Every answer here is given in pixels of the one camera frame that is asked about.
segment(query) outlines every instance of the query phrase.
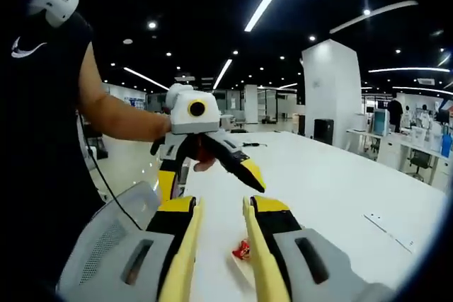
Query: person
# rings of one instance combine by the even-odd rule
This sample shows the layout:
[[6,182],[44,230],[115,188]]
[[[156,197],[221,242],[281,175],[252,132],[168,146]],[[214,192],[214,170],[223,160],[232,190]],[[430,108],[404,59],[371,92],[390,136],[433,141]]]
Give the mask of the person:
[[[103,206],[79,146],[76,110],[116,139],[152,142],[171,123],[104,91],[93,31],[76,4],[64,3],[58,18],[57,3],[39,8],[39,1],[30,2],[30,16],[17,29],[7,69],[6,140],[13,147],[6,152],[11,180],[4,202],[19,210],[4,221],[8,270],[51,291],[80,232]],[[203,154],[195,170],[214,163]]]
[[408,105],[406,105],[406,110],[404,111],[403,118],[401,120],[401,126],[406,129],[411,128],[412,114]]
[[419,121],[420,121],[420,127],[422,127],[423,129],[429,129],[430,128],[430,125],[431,125],[431,114],[430,112],[428,111],[428,107],[426,106],[426,104],[423,104],[422,105],[422,112],[420,113],[420,116],[419,116]]
[[387,110],[390,115],[390,125],[394,126],[395,132],[400,132],[401,116],[403,114],[403,106],[396,100],[396,93],[392,95],[393,99],[387,105]]

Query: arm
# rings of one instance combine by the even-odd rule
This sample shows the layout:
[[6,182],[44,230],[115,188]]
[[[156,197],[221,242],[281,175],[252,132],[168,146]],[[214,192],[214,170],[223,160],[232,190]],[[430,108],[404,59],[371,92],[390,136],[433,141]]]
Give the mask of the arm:
[[136,109],[105,93],[91,43],[81,65],[79,90],[80,111],[103,134],[116,139],[155,141],[171,130],[167,116]]

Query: desk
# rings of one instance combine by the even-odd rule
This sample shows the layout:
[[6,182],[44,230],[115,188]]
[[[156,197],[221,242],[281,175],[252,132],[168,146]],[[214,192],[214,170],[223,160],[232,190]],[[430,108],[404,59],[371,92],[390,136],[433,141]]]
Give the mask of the desk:
[[[403,170],[404,163],[406,162],[411,149],[430,154],[435,160],[428,184],[441,190],[447,189],[446,186],[448,185],[453,164],[453,154],[450,158],[444,157],[441,153],[433,151],[429,147],[413,144],[410,137],[403,134],[390,133],[383,137],[369,132],[356,131],[354,129],[348,129],[346,131],[351,134],[381,139],[381,147],[379,148],[377,162],[396,170]],[[346,150],[350,150],[350,146],[351,138],[348,139]]]
[[[260,166],[264,195],[280,199],[300,224],[346,252],[352,270],[369,282],[396,288],[437,230],[447,196],[403,173],[288,132],[234,138],[268,145],[244,148]],[[190,167],[185,194],[205,200],[191,301],[255,301],[255,291],[234,272],[230,252],[247,235],[242,198],[258,193],[216,162],[204,173]],[[404,230],[416,251],[409,253],[366,220],[363,215],[372,212]]]

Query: red snack bag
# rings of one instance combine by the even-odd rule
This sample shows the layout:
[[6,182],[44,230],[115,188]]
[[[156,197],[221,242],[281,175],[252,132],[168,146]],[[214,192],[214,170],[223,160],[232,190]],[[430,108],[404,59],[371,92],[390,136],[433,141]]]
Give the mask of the red snack bag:
[[239,243],[239,247],[236,250],[233,250],[232,253],[240,260],[248,260],[250,258],[250,246],[248,245],[248,240],[242,240]]

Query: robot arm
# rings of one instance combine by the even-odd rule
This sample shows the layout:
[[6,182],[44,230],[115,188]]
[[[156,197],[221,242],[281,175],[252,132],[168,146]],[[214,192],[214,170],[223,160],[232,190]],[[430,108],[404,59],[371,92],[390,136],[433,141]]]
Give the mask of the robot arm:
[[265,191],[259,167],[224,130],[219,129],[219,108],[211,93],[174,84],[168,90],[166,104],[171,109],[171,132],[151,147],[152,154],[159,146],[164,148],[159,170],[163,202],[175,198],[173,189],[183,161],[186,157],[196,159],[200,146],[240,181],[259,192]]

